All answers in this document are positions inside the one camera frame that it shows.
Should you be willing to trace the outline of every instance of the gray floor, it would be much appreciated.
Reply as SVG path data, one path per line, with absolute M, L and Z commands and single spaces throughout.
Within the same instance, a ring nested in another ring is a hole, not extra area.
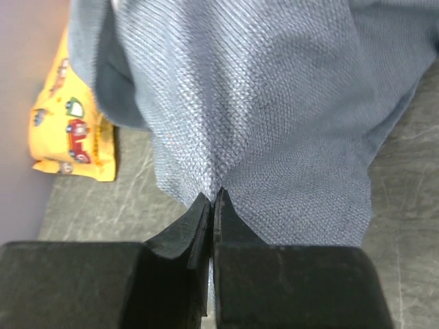
M 47 240 L 144 241 L 185 208 L 154 183 L 148 134 L 119 132 L 113 183 L 59 177 L 40 232 Z M 370 169 L 375 217 L 364 249 L 396 328 L 439 328 L 439 62 Z M 214 328 L 213 318 L 204 328 Z

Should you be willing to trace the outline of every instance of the cartoon car print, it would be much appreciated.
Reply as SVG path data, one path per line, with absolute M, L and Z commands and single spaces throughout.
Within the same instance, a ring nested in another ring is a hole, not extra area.
M 67 69 L 69 68 L 69 59 L 64 58 L 61 60 L 60 66 L 58 66 L 58 70 L 56 71 L 57 76 L 52 88 L 50 88 L 50 97 L 54 96 L 56 91 L 64 86 L 64 82 L 67 76 Z
M 88 127 L 81 119 L 71 119 L 66 127 L 69 155 L 79 163 L 90 163 L 90 156 L 82 149 L 82 140 L 87 137 Z
M 60 161 L 60 173 L 63 175 L 68 175 L 73 173 L 73 165 L 70 162 Z
M 35 127 L 38 127 L 43 122 L 46 114 L 47 114 L 47 111 L 44 108 L 37 109 L 36 114 L 34 116 L 34 126 Z
M 71 97 L 68 102 L 66 102 L 66 110 L 67 115 L 75 118 L 83 118 L 84 117 L 84 108 L 80 101 L 78 101 L 75 97 Z

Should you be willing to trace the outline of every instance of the purple wall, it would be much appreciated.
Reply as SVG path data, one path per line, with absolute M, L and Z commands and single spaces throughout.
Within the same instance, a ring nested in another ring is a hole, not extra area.
M 27 125 L 67 22 L 68 1 L 0 1 L 0 244 L 35 239 L 54 176 L 31 169 Z

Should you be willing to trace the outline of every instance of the woven fabric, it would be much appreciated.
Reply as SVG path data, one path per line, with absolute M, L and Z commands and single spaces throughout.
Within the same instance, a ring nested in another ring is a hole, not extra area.
M 69 51 L 158 185 L 268 243 L 360 245 L 367 169 L 438 55 L 437 0 L 72 0 Z

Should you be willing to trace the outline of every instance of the red cartoon car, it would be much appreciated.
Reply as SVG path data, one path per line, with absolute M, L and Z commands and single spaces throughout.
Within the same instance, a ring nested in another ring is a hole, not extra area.
M 75 159 L 76 162 L 90 163 L 90 156 L 82 149 L 82 140 L 85 139 L 88 134 L 87 124 L 81 119 L 69 120 L 66 133 L 69 141 L 69 155 Z

